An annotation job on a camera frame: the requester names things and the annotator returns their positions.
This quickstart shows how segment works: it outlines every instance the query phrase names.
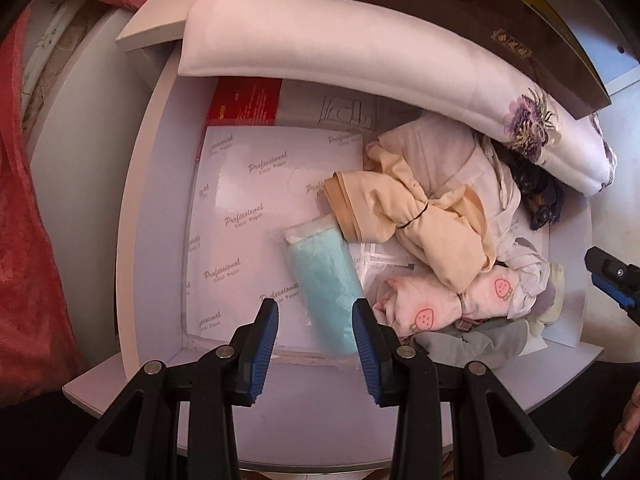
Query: plastic packaging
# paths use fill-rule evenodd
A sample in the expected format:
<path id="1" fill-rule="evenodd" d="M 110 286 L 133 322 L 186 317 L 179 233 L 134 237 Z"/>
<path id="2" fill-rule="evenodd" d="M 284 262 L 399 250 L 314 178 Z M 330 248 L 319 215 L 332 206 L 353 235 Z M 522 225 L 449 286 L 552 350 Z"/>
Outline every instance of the plastic packaging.
<path id="1" fill-rule="evenodd" d="M 334 216 L 289 228 L 284 235 L 322 350 L 328 355 L 356 353 L 351 309 L 364 292 Z"/>

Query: human hand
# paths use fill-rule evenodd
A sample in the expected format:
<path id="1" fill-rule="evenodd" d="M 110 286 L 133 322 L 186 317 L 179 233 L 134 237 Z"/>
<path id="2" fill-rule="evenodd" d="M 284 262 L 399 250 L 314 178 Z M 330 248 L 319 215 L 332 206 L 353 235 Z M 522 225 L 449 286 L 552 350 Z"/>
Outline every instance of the human hand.
<path id="1" fill-rule="evenodd" d="M 640 383 L 631 395 L 622 415 L 622 423 L 613 434 L 613 447 L 616 453 L 623 454 L 640 428 Z"/>

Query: pillow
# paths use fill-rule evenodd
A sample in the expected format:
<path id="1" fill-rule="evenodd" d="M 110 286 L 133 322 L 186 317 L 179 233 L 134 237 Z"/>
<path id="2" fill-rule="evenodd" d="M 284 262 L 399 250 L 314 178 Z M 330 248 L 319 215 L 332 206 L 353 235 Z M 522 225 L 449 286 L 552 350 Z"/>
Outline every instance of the pillow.
<path id="1" fill-rule="evenodd" d="M 197 0 L 183 76 L 316 81 L 388 96 L 468 124 L 585 195 L 616 158 L 594 117 L 575 120 L 491 52 L 413 16 L 352 0 Z"/>

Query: folded clothes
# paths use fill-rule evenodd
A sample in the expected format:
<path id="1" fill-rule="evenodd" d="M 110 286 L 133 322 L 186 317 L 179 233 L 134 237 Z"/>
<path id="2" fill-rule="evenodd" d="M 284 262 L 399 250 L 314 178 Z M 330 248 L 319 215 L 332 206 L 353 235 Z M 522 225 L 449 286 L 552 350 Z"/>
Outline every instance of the folded clothes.
<path id="1" fill-rule="evenodd" d="M 440 330 L 461 318 L 507 317 L 519 281 L 514 270 L 494 266 L 478 274 L 465 292 L 455 294 L 434 274 L 396 276 L 378 289 L 373 311 L 398 337 Z"/>
<path id="2" fill-rule="evenodd" d="M 462 368 L 469 361 L 477 360 L 495 370 L 520 355 L 528 338 L 529 326 L 525 319 L 513 322 L 497 319 L 469 333 L 453 327 L 442 332 L 421 332 L 412 338 L 411 345 L 425 350 L 435 363 Z"/>
<path id="3" fill-rule="evenodd" d="M 549 264 L 530 240 L 527 225 L 514 220 L 520 191 L 487 137 L 466 124 L 425 111 L 422 117 L 379 138 L 380 146 L 402 156 L 430 199 L 471 186 L 482 202 L 495 243 L 496 260 L 518 273 L 510 319 L 526 315 L 546 289 Z"/>
<path id="4" fill-rule="evenodd" d="M 340 172 L 324 182 L 348 242 L 382 243 L 396 234 L 455 292 L 493 266 L 494 240 L 472 188 L 461 186 L 428 200 L 402 156 L 376 144 L 367 147 L 367 155 L 378 172 Z"/>

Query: navy floral fabric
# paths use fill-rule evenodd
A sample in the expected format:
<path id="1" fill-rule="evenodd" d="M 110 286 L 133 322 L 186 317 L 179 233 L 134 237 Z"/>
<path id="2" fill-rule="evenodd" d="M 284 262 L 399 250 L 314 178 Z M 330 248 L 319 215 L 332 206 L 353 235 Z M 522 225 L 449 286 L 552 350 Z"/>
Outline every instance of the navy floral fabric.
<path id="1" fill-rule="evenodd" d="M 494 147 L 500 160 L 511 170 L 513 181 L 531 211 L 531 229 L 536 231 L 546 224 L 558 222 L 564 206 L 564 188 L 560 181 L 524 156 L 505 150 L 497 142 L 494 142 Z"/>

